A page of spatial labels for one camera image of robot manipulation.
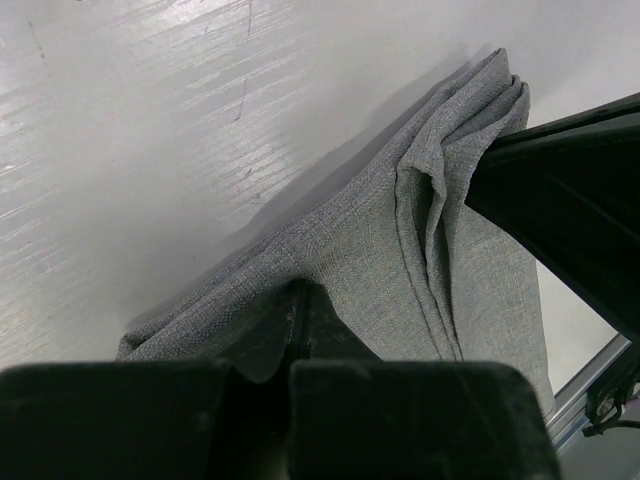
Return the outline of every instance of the folded gray cloth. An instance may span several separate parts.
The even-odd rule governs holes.
[[[439,88],[327,202],[271,233],[169,311],[118,358],[215,355],[292,279],[323,284],[344,323],[385,360],[495,360],[553,406],[534,259],[464,205],[476,164],[525,127],[529,91],[499,50]]]

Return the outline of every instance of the gray fabric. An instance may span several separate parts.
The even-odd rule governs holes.
[[[493,53],[439,88],[342,191],[125,335],[118,358],[215,354],[259,317],[252,300],[307,278],[381,358],[503,362],[549,412],[534,259],[464,205],[479,157],[525,127],[528,107],[506,52]]]

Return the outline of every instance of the scratched white surface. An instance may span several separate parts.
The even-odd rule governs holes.
[[[531,124],[640,91],[639,14],[632,0],[2,0],[0,366],[112,358],[292,180],[318,177],[263,216],[496,47],[531,85]],[[611,331],[541,280],[557,390]]]

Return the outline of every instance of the fabric fold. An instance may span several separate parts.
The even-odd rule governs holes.
[[[290,280],[323,284],[344,323],[385,360],[493,360],[551,411],[535,261],[464,205],[478,160],[525,127],[526,84],[498,50],[440,87],[340,192],[126,334],[118,358],[215,356]]]

